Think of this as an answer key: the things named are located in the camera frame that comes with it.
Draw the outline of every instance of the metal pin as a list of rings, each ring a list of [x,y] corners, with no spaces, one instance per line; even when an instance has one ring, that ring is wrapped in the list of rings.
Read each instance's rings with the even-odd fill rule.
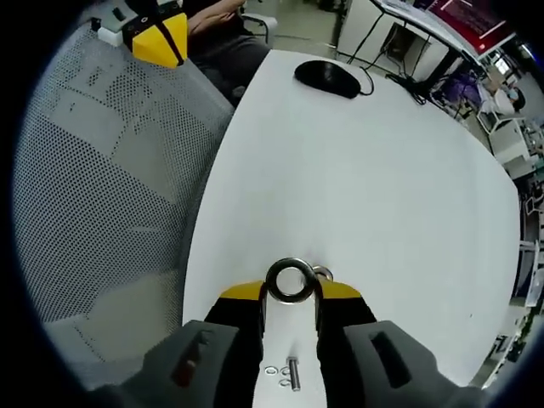
[[[293,391],[300,391],[300,378],[298,377],[297,357],[287,357],[287,365],[289,366],[289,373],[291,374],[291,389]]]

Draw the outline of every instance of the chair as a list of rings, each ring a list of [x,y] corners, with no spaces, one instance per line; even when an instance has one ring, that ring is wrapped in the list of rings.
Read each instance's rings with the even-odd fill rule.
[[[259,26],[264,27],[264,41],[271,47],[274,47],[275,31],[278,28],[278,20],[274,17],[267,17],[257,13],[242,12],[241,18],[245,21],[252,21]]]
[[[232,114],[190,61],[147,64],[90,24],[37,84],[15,153],[15,246],[84,387],[122,382],[181,323],[196,212]]]
[[[488,135],[493,134],[499,128],[505,126],[511,120],[524,119],[523,116],[516,114],[508,96],[501,89],[491,95],[481,84],[478,85],[478,91],[482,98],[482,105],[476,115],[478,122]]]

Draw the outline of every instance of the black computer mouse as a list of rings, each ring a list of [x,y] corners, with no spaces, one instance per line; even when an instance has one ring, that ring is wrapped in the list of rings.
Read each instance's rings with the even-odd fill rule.
[[[353,99],[360,92],[357,79],[341,66],[328,61],[307,61],[295,70],[295,78],[304,85]]]

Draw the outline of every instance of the person's hand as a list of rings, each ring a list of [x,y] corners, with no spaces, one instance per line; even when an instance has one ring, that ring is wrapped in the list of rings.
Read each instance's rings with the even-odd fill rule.
[[[195,35],[199,32],[203,32],[210,28],[211,26],[216,26],[217,24],[223,24],[232,19],[235,16],[235,13],[222,13],[215,14],[210,17],[202,18],[198,14],[195,14],[187,21],[189,35]]]

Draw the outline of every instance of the white table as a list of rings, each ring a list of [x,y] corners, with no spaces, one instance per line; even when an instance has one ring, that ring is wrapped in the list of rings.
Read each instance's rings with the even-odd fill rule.
[[[516,189],[464,127],[389,80],[373,76],[375,93],[355,99],[297,82],[295,68],[313,59],[271,51],[234,114],[196,221],[184,321],[203,319],[229,286],[264,279],[276,260],[300,257],[358,289],[379,320],[466,384],[513,287]],[[303,391],[278,393],[277,378],[260,377],[258,406],[324,406],[309,357],[312,308],[269,300],[263,367],[281,368],[298,349]]]
[[[491,133],[489,141],[495,158],[503,166],[518,157],[524,162],[530,160],[529,148],[516,118]]]
[[[351,55],[381,13],[385,15],[356,54],[358,59],[372,62],[378,58],[391,27],[396,23],[404,25],[422,39],[414,42],[405,57],[407,73],[418,81],[427,79],[450,49],[465,54],[474,63],[479,64],[478,52],[457,31],[435,14],[414,8],[399,0],[352,2],[338,41],[338,52]],[[388,71],[398,71],[398,67],[385,56],[377,59],[377,66]]]

